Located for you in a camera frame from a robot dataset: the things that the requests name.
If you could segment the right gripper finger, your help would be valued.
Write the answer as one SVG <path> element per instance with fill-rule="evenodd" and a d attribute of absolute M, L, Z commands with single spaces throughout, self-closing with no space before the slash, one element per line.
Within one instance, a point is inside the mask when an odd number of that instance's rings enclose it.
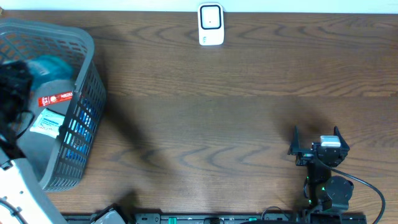
<path fill-rule="evenodd" d="M 342 137 L 342 135 L 341 135 L 341 133 L 340 133 L 338 127 L 335 126 L 333 131 L 334 131 L 334 135 L 337 136 L 338 139 L 339 139 L 339 141 L 340 141 L 341 148 L 342 148 L 343 150 L 348 150 L 348 149 L 349 149 L 349 146 L 348 146 L 348 144 L 346 143 L 346 141 L 344 140 L 344 138 Z"/>
<path fill-rule="evenodd" d="M 292 141 L 290 143 L 290 150 L 291 151 L 298 151 L 300 149 L 300 141 L 299 141 L 299 131 L 297 126 L 294 127 L 294 134 Z"/>

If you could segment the blue liquid bottle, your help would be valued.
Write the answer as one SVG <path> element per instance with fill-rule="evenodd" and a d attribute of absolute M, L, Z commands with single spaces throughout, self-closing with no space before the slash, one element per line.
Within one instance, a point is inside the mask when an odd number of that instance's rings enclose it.
<path fill-rule="evenodd" d="M 44 83 L 54 80 L 69 80 L 73 75 L 73 67 L 61 58 L 52 55 L 42 55 L 26 60 L 25 64 L 33 76 L 31 90 L 36 90 Z"/>

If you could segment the red snack stick packet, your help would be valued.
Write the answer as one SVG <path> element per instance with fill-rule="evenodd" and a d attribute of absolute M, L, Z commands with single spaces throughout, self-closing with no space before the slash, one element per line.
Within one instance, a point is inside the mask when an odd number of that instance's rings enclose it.
<path fill-rule="evenodd" d="M 48 105 L 54 105 L 57 103 L 61 103 L 64 101 L 70 101 L 73 97 L 73 92 L 68 91 L 64 93 L 57 93 L 55 95 L 50 95 L 50 96 L 43 96 L 38 98 L 38 106 L 39 107 L 44 107 Z"/>

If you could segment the mint green snack packet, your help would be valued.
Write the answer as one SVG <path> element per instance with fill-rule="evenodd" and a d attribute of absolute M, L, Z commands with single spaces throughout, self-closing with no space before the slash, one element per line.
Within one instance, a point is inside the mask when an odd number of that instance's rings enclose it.
<path fill-rule="evenodd" d="M 64 115 L 46 108 L 39 114 L 29 131 L 56 138 L 60 134 L 59 128 L 64 119 Z"/>

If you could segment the blue Oreo packet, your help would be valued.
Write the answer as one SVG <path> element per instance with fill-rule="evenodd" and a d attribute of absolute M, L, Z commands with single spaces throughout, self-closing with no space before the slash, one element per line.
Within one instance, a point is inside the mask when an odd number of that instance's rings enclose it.
<path fill-rule="evenodd" d="M 65 135 L 64 158 L 79 165 L 86 164 L 97 127 L 97 111 L 89 99 L 82 98 L 68 125 Z"/>

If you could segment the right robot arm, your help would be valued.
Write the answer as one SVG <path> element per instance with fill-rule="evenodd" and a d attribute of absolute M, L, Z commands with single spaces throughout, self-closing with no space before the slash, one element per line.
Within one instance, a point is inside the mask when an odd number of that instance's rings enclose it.
<path fill-rule="evenodd" d="M 299 131 L 294 129 L 288 154 L 295 156 L 297 166 L 307 168 L 303 194 L 314 212 L 339 214 L 349 208 L 353 183 L 331 174 L 332 168 L 344 161 L 349 150 L 337 127 L 334 127 L 333 135 L 320 136 L 320 140 L 313 142 L 310 148 L 301 146 Z"/>

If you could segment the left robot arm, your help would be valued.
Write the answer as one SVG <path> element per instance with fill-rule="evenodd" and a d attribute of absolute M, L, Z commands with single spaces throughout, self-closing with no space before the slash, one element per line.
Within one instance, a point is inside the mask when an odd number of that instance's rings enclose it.
<path fill-rule="evenodd" d="M 41 189 L 11 127 L 28 111 L 32 81 L 23 61 L 1 65 L 1 223 L 129 223 L 116 205 L 92 215 L 63 215 Z"/>

